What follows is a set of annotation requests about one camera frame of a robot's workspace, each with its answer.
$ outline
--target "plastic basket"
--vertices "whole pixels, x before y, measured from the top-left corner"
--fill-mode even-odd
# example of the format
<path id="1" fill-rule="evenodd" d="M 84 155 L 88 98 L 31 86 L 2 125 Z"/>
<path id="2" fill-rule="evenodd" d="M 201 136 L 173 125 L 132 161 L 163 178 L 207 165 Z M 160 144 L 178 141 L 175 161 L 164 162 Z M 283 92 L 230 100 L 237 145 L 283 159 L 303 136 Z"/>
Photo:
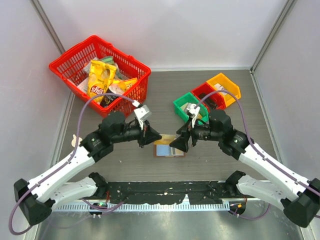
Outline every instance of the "plastic basket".
<path id="1" fill-rule="evenodd" d="M 188 121 L 189 119 L 189 116 L 181 109 L 181 107 L 186 103 L 197 104 L 199 103 L 199 100 L 191 92 L 188 92 L 187 94 L 173 101 L 174 112 L 178 114 L 184 122 Z M 201 120 L 204 121 L 205 123 L 208 122 L 209 113 L 207 108 L 203 104 L 200 104 L 199 113 L 202 116 Z"/>
<path id="2" fill-rule="evenodd" d="M 201 84 L 200 86 L 196 87 L 195 89 L 193 89 L 191 91 L 191 93 L 200 101 L 199 96 L 201 94 L 207 95 L 213 91 L 214 91 L 214 89 L 207 82 L 205 82 L 205 83 Z M 214 101 L 217 104 L 218 107 L 216 109 L 225 109 L 226 108 L 224 98 L 220 94 L 218 94 L 218 93 L 213 94 L 209 97 L 209 99 L 211 99 L 212 101 Z M 210 112 L 210 107 L 206 104 L 206 102 L 203 102 L 203 105 L 206 107 L 208 112 Z"/>
<path id="3" fill-rule="evenodd" d="M 226 77 L 223 73 L 219 73 L 218 75 L 214 76 L 213 78 L 206 81 L 214 90 L 220 90 L 215 85 L 219 84 L 223 88 L 225 88 L 230 93 L 234 94 L 237 99 L 241 98 L 241 92 L 238 85 L 236 85 L 234 82 L 232 82 L 229 78 Z M 230 106 L 233 104 L 236 100 L 230 96 L 229 94 L 219 92 L 225 102 L 225 107 Z"/>
<path id="4" fill-rule="evenodd" d="M 147 97 L 148 77 L 151 74 L 150 68 L 137 61 L 133 56 L 124 54 L 113 47 L 111 43 L 102 40 L 98 36 L 90 36 L 85 41 L 70 48 L 57 60 L 50 63 L 49 68 L 63 80 L 78 98 L 87 102 L 90 97 L 76 87 L 88 77 L 83 72 L 83 68 L 94 57 L 101 59 L 106 56 L 113 56 L 121 74 L 129 79 L 138 79 L 124 95 L 143 103 Z M 100 106 L 95 101 L 92 101 L 89 106 L 102 117 L 106 117 L 112 111 L 121 111 L 127 117 L 135 109 L 131 102 L 121 97 L 118 97 L 106 108 Z"/>

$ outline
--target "red bin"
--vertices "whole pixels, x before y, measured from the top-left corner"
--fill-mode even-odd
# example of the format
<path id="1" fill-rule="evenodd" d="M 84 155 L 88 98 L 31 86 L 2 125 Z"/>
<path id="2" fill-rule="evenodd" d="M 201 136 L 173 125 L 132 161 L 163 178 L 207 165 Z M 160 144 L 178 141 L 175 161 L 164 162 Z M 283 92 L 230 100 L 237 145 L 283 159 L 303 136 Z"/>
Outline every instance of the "red bin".
<path id="1" fill-rule="evenodd" d="M 207 82 L 205 82 L 205 83 L 201 84 L 200 86 L 197 86 L 195 89 L 193 89 L 191 91 L 191 93 L 200 101 L 200 98 L 199 98 L 200 94 L 207 95 L 213 91 L 214 91 L 214 89 Z M 211 95 L 209 98 L 218 105 L 218 107 L 216 109 L 225 109 L 226 108 L 226 104 L 225 104 L 225 101 L 224 101 L 224 98 L 222 95 L 216 93 L 216 94 Z M 203 102 L 202 104 L 206 107 L 208 112 L 210 112 L 210 108 L 208 107 L 207 103 Z"/>
<path id="2" fill-rule="evenodd" d="M 150 68 L 137 61 L 133 56 L 124 54 L 111 43 L 102 40 L 98 36 L 90 36 L 88 39 L 70 48 L 58 59 L 50 63 L 49 68 L 62 79 L 78 98 L 87 102 L 90 97 L 76 87 L 88 77 L 83 72 L 83 68 L 91 59 L 95 57 L 101 59 L 106 56 L 113 56 L 113 60 L 118 64 L 121 74 L 129 79 L 138 79 L 124 95 L 137 100 L 139 103 L 143 103 L 147 98 L 148 77 L 151 74 Z M 121 111 L 127 117 L 135 109 L 131 102 L 121 97 L 118 97 L 106 108 L 100 106 L 95 101 L 92 101 L 89 106 L 102 117 L 106 117 L 112 111 Z"/>

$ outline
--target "small box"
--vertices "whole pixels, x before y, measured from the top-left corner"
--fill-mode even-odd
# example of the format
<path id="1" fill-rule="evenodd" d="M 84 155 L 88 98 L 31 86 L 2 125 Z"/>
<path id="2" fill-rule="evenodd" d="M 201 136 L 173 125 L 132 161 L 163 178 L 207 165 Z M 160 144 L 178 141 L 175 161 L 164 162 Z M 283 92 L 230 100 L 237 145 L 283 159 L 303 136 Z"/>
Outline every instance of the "small box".
<path id="1" fill-rule="evenodd" d="M 229 78 L 226 77 L 223 73 L 219 73 L 218 75 L 214 76 L 213 78 L 206 81 L 215 91 L 225 89 L 230 93 L 234 94 L 237 99 L 241 98 L 241 92 L 238 85 L 232 82 Z M 231 104 L 233 104 L 236 100 L 227 93 L 219 92 L 225 103 L 225 107 L 227 108 Z"/>
<path id="2" fill-rule="evenodd" d="M 195 89 L 193 89 L 191 91 L 191 93 L 200 101 L 200 99 L 202 99 L 202 95 L 207 95 L 211 92 L 215 91 L 207 82 L 201 84 L 200 86 L 196 87 Z M 226 108 L 226 104 L 225 104 L 225 100 L 224 97 L 219 94 L 213 94 L 209 97 L 210 100 L 214 101 L 217 105 L 216 109 L 225 109 Z M 210 110 L 212 110 L 212 107 L 210 106 L 210 104 L 203 102 L 203 104 L 205 105 L 206 109 L 210 112 Z"/>
<path id="3" fill-rule="evenodd" d="M 153 142 L 154 157 L 184 157 L 186 154 L 176 148 L 170 147 L 169 144 L 176 139 L 176 135 L 161 134 L 162 139 Z"/>
<path id="4" fill-rule="evenodd" d="M 197 103 L 199 103 L 199 100 L 191 92 L 188 92 L 187 94 L 185 94 L 182 97 L 179 97 L 177 100 L 173 101 L 174 112 L 176 114 L 178 114 L 184 122 L 188 121 L 188 119 L 189 119 L 189 116 L 181 108 L 186 103 L 197 104 Z M 203 104 L 200 104 L 199 113 L 202 116 L 201 120 L 204 121 L 205 123 L 208 122 L 209 113 L 208 113 L 207 108 Z"/>

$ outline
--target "green bin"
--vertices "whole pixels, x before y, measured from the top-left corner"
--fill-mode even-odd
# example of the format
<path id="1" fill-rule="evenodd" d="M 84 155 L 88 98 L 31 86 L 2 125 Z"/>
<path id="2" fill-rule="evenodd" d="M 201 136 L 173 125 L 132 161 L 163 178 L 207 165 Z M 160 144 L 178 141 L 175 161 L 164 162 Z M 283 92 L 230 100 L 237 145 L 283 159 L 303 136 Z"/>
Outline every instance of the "green bin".
<path id="1" fill-rule="evenodd" d="M 174 112 L 178 114 L 184 122 L 188 121 L 189 119 L 189 116 L 181 109 L 181 107 L 186 103 L 197 104 L 199 103 L 199 100 L 191 92 L 188 92 L 182 97 L 179 97 L 177 100 L 173 101 Z M 207 123 L 209 120 L 209 113 L 207 108 L 203 104 L 200 105 L 199 113 L 202 116 L 201 120 Z"/>

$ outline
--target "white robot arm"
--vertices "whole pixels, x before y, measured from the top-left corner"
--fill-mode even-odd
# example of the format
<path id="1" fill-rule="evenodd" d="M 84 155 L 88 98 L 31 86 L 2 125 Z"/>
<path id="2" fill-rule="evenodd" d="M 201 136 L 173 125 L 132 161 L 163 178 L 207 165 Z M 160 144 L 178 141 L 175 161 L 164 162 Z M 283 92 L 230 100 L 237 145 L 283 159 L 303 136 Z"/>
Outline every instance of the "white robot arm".
<path id="1" fill-rule="evenodd" d="M 300 227 L 307 227 L 320 210 L 320 181 L 293 172 L 267 154 L 253 139 L 233 128 L 231 119 L 223 110 L 212 110 L 209 123 L 196 119 L 200 107 L 190 104 L 186 108 L 189 120 L 176 132 L 180 136 L 170 146 L 187 152 L 189 138 L 195 146 L 198 140 L 217 141 L 227 155 L 252 167 L 270 182 L 256 180 L 244 172 L 236 171 L 226 184 L 231 193 L 241 193 L 270 203 Z"/>
<path id="2" fill-rule="evenodd" d="M 88 134 L 75 148 L 73 152 L 39 176 L 30 179 L 28 182 L 20 179 L 14 184 L 15 200 L 20 198 L 32 189 L 19 204 L 28 223 L 33 226 L 41 223 L 52 212 L 52 210 L 68 202 L 84 198 L 102 198 L 108 191 L 108 183 L 98 173 L 93 172 L 83 180 L 65 184 L 77 173 L 95 164 L 103 157 L 114 150 L 115 143 L 137 140 L 140 147 L 153 143 L 162 138 L 149 124 L 147 117 L 151 114 L 146 105 L 134 102 L 138 107 L 134 110 L 136 118 L 130 123 L 125 122 L 125 115 L 122 112 L 111 112 L 102 120 L 99 128 Z"/>

